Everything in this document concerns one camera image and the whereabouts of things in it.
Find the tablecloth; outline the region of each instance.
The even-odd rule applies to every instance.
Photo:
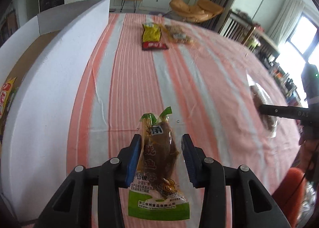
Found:
[[[196,40],[172,44],[169,50],[143,51],[142,24],[179,24]],[[277,134],[268,138],[254,107],[247,74],[276,105],[286,102],[275,81],[253,53],[217,33],[182,22],[143,14],[110,14],[87,64],[74,103],[67,144],[67,172],[94,167],[130,144],[139,133],[142,114],[172,107],[170,124],[177,146],[190,134],[195,146],[225,166],[248,165],[270,193],[278,187],[298,151],[294,120],[279,119]],[[189,183],[180,157],[177,173],[190,202],[186,221],[147,221],[127,215],[128,190],[121,189],[125,227],[198,227],[203,190]],[[231,204],[227,193],[227,226]],[[97,189],[93,195],[97,226]]]

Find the silver screw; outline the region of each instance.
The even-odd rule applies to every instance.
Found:
[[[112,164],[117,164],[119,162],[120,162],[120,159],[117,158],[117,157],[114,157],[114,158],[110,159],[110,163],[112,163]]]
[[[240,169],[245,172],[249,171],[249,167],[247,165],[241,165]]]
[[[82,165],[78,165],[75,167],[74,169],[76,172],[81,172],[82,170],[84,170],[84,167]]]
[[[206,158],[204,159],[204,162],[206,162],[206,163],[208,163],[208,164],[211,164],[211,163],[214,162],[214,160],[213,160],[213,158],[206,157]]]

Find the window frame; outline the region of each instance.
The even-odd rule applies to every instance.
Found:
[[[307,20],[309,20],[317,28],[317,32],[316,32],[312,42],[310,43],[309,47],[307,48],[307,50],[304,53],[300,52],[299,49],[291,42],[291,38],[294,35],[296,28],[297,28],[302,17],[305,17]],[[287,38],[286,42],[289,42],[296,49],[296,51],[301,55],[301,57],[306,62],[308,62],[310,55],[315,50],[316,46],[319,44],[319,27],[306,14],[302,13],[298,19],[298,22],[296,23],[295,27],[293,28],[292,32],[290,33],[289,37]]]

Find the window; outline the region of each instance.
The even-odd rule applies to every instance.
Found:
[[[302,14],[296,27],[286,43],[280,47],[277,62],[284,72],[289,73],[297,86],[303,107],[308,107],[304,101],[306,93],[303,90],[301,73],[305,62],[316,65],[319,69],[319,28],[306,15]]]

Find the hand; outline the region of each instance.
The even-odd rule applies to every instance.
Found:
[[[303,171],[306,172],[307,167],[309,165],[309,161],[311,160],[311,157],[315,151],[315,148],[318,144],[319,140],[305,140],[303,136],[301,135],[299,139],[299,145],[300,147],[300,153],[299,153],[299,160],[300,163],[298,167]],[[314,164],[311,163],[309,166],[309,169],[312,170],[314,167]]]

